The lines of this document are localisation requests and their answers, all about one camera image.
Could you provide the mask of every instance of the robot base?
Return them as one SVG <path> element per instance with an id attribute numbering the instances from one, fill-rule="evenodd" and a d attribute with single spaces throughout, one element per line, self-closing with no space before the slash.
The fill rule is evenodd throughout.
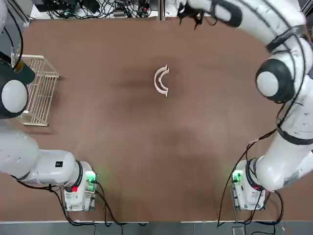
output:
<path id="1" fill-rule="evenodd" d="M 72 192 L 64 190 L 67 211 L 93 211 L 95 209 L 96 185 L 90 181 L 97 180 L 87 162 L 80 162 L 83 167 L 83 178 L 78 187 L 73 187 Z"/>
<path id="2" fill-rule="evenodd" d="M 258 191 L 248 183 L 246 179 L 246 160 L 238 163 L 236 170 L 232 173 L 231 182 L 231 194 L 236 211 L 253 211 L 255 208 L 256 210 L 264 208 L 265 190 Z"/>

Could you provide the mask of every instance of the white robot link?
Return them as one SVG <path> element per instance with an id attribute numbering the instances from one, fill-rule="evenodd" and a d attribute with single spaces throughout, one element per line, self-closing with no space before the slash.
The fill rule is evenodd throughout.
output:
<path id="1" fill-rule="evenodd" d="M 277 134 L 265 155 L 241 161 L 232 175 L 241 210 L 262 208 L 265 189 L 274 191 L 313 170 L 313 52 L 305 16 L 286 0 L 187 0 L 178 17 L 201 24 L 203 12 L 240 28 L 266 45 L 271 56 L 256 72 L 258 91 L 284 104 Z"/>
<path id="2" fill-rule="evenodd" d="M 5 26 L 7 6 L 0 0 L 0 32 Z M 27 184 L 63 187 L 68 211 L 94 207 L 96 175 L 87 162 L 76 161 L 63 150 L 41 150 L 34 139 L 8 125 L 5 119 L 26 108 L 28 91 L 12 67 L 0 59 L 0 172 Z"/>

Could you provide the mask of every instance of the wire basket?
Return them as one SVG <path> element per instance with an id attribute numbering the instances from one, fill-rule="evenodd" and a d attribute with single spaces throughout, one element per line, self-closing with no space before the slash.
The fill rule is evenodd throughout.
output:
<path id="1" fill-rule="evenodd" d="M 19 116 L 20 122 L 31 126 L 48 126 L 48 116 L 59 74 L 41 55 L 23 55 L 23 61 L 34 71 L 35 79 L 27 85 L 28 104 Z"/>

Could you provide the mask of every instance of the black cable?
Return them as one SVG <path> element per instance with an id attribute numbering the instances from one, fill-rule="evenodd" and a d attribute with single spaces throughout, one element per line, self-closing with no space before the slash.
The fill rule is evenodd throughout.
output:
<path id="1" fill-rule="evenodd" d="M 266 232 L 259 232 L 259 231 L 256 231 L 256 232 L 251 233 L 250 235 L 253 235 L 253 234 L 268 234 L 268 235 L 275 235 L 275 233 L 276 233 L 276 225 L 273 225 L 273 227 L 274 227 L 274 231 L 273 231 L 272 233 L 266 233 Z"/>
<path id="2" fill-rule="evenodd" d="M 244 221 L 244 222 L 238 222 L 239 224 L 248 225 L 248 224 L 250 224 L 250 223 L 252 222 L 253 216 L 254 216 L 254 214 L 255 214 L 256 208 L 258 207 L 258 204 L 259 204 L 259 202 L 260 202 L 261 196 L 262 196 L 262 192 L 260 192 L 259 198 L 258 198 L 258 200 L 257 200 L 257 202 L 256 202 L 256 204 L 255 204 L 254 210 L 253 210 L 252 215 L 250 216 L 250 218 L 247 219 L 247 220 Z"/>
<path id="3" fill-rule="evenodd" d="M 225 196 L 225 192 L 226 192 L 227 185 L 228 185 L 228 183 L 229 183 L 229 180 L 230 180 L 230 178 L 231 178 L 231 175 L 232 175 L 233 171 L 236 169 L 236 167 L 237 167 L 238 163 L 240 162 L 240 160 L 244 157 L 244 155 L 248 152 L 248 150 L 253 147 L 253 145 L 254 145 L 257 141 L 266 139 L 267 137 L 269 137 L 269 136 L 271 136 L 272 134 L 274 134 L 275 131 L 276 131 L 276 129 L 274 129 L 274 130 L 272 130 L 272 131 L 266 133 L 265 135 L 261 136 L 261 137 L 260 137 L 259 139 L 257 139 L 256 141 L 252 142 L 249 146 L 247 146 L 245 152 L 242 154 L 242 156 L 241 156 L 241 157 L 238 159 L 238 161 L 235 163 L 235 165 L 234 165 L 234 167 L 233 167 L 231 173 L 229 174 L 228 180 L 227 180 L 226 185 L 225 185 L 224 190 L 223 190 L 222 199 L 221 199 L 221 204 L 220 204 L 220 212 L 219 212 L 219 217 L 218 217 L 218 222 L 217 222 L 217 228 L 218 228 L 219 226 L 221 226 L 222 224 L 224 224 L 224 222 L 220 224 L 221 212 L 222 212 L 222 207 L 223 207 L 223 200 L 224 200 L 224 196 Z"/>
<path id="4" fill-rule="evenodd" d="M 31 189 L 43 189 L 43 190 L 48 190 L 49 189 L 49 186 L 45 186 L 45 187 L 35 187 L 35 186 L 31 186 L 31 185 L 27 185 L 19 180 L 17 180 L 16 182 L 18 182 L 19 184 L 27 187 L 27 188 L 31 188 Z"/>
<path id="5" fill-rule="evenodd" d="M 19 55 L 19 58 L 18 58 L 17 62 L 16 62 L 15 65 L 14 65 L 14 67 L 12 68 L 13 70 L 15 70 L 16 67 L 17 67 L 17 65 L 20 63 L 20 61 L 21 61 L 21 59 L 22 59 L 23 50 L 24 50 L 24 40 L 23 40 L 23 35 L 22 35 L 21 29 L 20 29 L 20 27 L 19 27 L 19 24 L 17 23 L 17 21 L 16 21 L 15 17 L 13 16 L 12 12 L 10 11 L 10 9 L 8 8 L 7 10 L 8 10 L 10 16 L 12 17 L 12 19 L 13 19 L 13 21 L 14 21 L 14 23 L 15 23 L 15 26 L 16 26 L 18 32 L 19 32 L 20 40 L 21 40 L 21 51 L 20 51 L 20 55 Z"/>
<path id="6" fill-rule="evenodd" d="M 217 18 L 215 18 L 215 17 L 213 17 L 213 16 L 212 16 L 212 18 L 215 19 L 214 23 L 211 23 L 210 20 L 209 20 L 207 17 L 204 17 L 205 21 L 206 21 L 206 22 L 208 23 L 208 25 L 210 25 L 210 26 L 216 25 L 216 23 L 217 23 L 217 21 L 218 21 Z"/>
<path id="7" fill-rule="evenodd" d="M 27 15 L 24 13 L 23 9 L 20 7 L 20 5 L 15 1 L 13 0 L 14 4 L 17 6 L 17 8 L 20 10 L 20 12 L 25 16 L 25 18 L 27 19 Z"/>
<path id="8" fill-rule="evenodd" d="M 280 209 L 280 214 L 279 214 L 278 219 L 276 221 L 273 221 L 273 222 L 256 221 L 256 223 L 263 224 L 263 225 L 277 225 L 282 220 L 283 215 L 284 215 L 284 200 L 278 191 L 274 191 L 274 192 L 279 197 L 279 200 L 281 203 L 281 209 Z"/>
<path id="9" fill-rule="evenodd" d="M 84 225 L 95 225 L 95 224 L 97 224 L 97 223 L 94 223 L 94 222 L 76 222 L 76 221 L 73 221 L 73 220 L 69 217 L 69 215 L 67 214 L 67 212 L 66 212 L 66 210 L 65 210 L 65 206 L 63 205 L 62 195 L 61 195 L 61 197 L 60 197 L 56 191 L 52 190 L 52 188 L 54 188 L 54 187 L 60 187 L 60 186 L 55 186 L 55 185 L 52 186 L 52 185 L 49 185 L 49 186 L 46 186 L 46 187 L 34 187 L 34 186 L 31 186 L 31 185 L 25 184 L 25 183 L 23 183 L 23 182 L 21 182 L 21 181 L 17 181 L 17 182 L 18 182 L 19 184 L 21 184 L 21 185 L 27 187 L 27 188 L 39 189 L 39 190 L 46 190 L 46 191 L 49 191 L 49 192 L 54 193 L 54 194 L 57 196 L 57 198 L 58 198 L 58 201 L 59 201 L 59 203 L 60 203 L 60 205 L 61 205 L 61 208 L 62 208 L 62 211 L 63 211 L 63 214 L 64 214 L 65 218 L 67 219 L 67 221 L 68 221 L 71 225 L 73 225 L 73 226 L 84 226 Z"/>
<path id="10" fill-rule="evenodd" d="M 19 17 L 22 19 L 22 21 L 24 21 L 24 23 L 28 23 L 28 22 L 26 22 L 25 21 L 25 19 L 20 15 L 20 13 L 15 9 L 15 7 L 12 5 L 12 3 L 8 0 L 7 1 L 10 5 L 11 5 L 11 7 L 13 8 L 13 10 L 19 15 Z"/>
<path id="11" fill-rule="evenodd" d="M 11 35 L 9 34 L 8 30 L 6 30 L 5 27 L 4 27 L 3 29 L 4 29 L 6 35 L 8 36 L 8 38 L 9 38 L 9 40 L 10 40 L 11 47 L 14 48 L 14 43 L 13 43 L 13 40 L 12 40 L 12 38 L 11 38 Z"/>
<path id="12" fill-rule="evenodd" d="M 110 214 L 111 218 L 113 219 L 113 222 L 114 222 L 116 225 L 118 225 L 118 226 L 126 225 L 127 223 L 121 223 L 121 222 L 118 222 L 118 221 L 115 219 L 115 217 L 114 217 L 114 215 L 113 215 L 113 213 L 112 213 L 112 210 L 111 210 L 110 206 L 108 205 L 108 202 L 106 201 L 105 197 L 104 197 L 101 193 L 99 193 L 98 191 L 96 191 L 96 194 L 99 195 L 100 198 L 102 199 L 102 201 L 105 203 L 106 207 L 108 208 L 109 214 Z"/>
<path id="13" fill-rule="evenodd" d="M 94 230 L 93 230 L 93 235 L 95 235 L 96 234 L 96 225 L 94 224 Z"/>
<path id="14" fill-rule="evenodd" d="M 102 185 L 97 181 L 95 183 L 99 185 L 99 187 L 101 188 L 101 191 L 102 191 L 102 195 L 103 195 L 103 197 L 105 197 L 104 189 L 103 189 Z M 111 227 L 111 225 L 112 225 L 112 223 L 108 224 L 108 222 L 107 222 L 107 204 L 106 204 L 106 202 L 104 202 L 104 224 L 107 228 Z"/>

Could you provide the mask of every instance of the wooden table surface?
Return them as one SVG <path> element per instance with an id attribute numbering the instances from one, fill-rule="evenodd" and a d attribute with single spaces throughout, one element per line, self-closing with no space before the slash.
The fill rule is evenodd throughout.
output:
<path id="1" fill-rule="evenodd" d="M 40 20 L 25 30 L 25 54 L 44 55 L 61 74 L 49 126 L 23 127 L 41 149 L 71 151 L 100 175 L 120 221 L 216 220 L 230 170 L 247 142 L 275 126 L 279 105 L 255 88 L 264 46 L 221 23 L 177 19 Z M 169 94 L 154 88 L 154 73 Z M 249 157 L 265 153 L 258 143 Z M 313 176 L 281 190 L 285 220 L 313 220 Z M 55 196 L 0 177 L 0 220 L 65 220 Z M 222 220 L 234 220 L 227 189 Z M 280 211 L 271 196 L 255 219 Z M 104 220 L 95 212 L 72 213 Z"/>

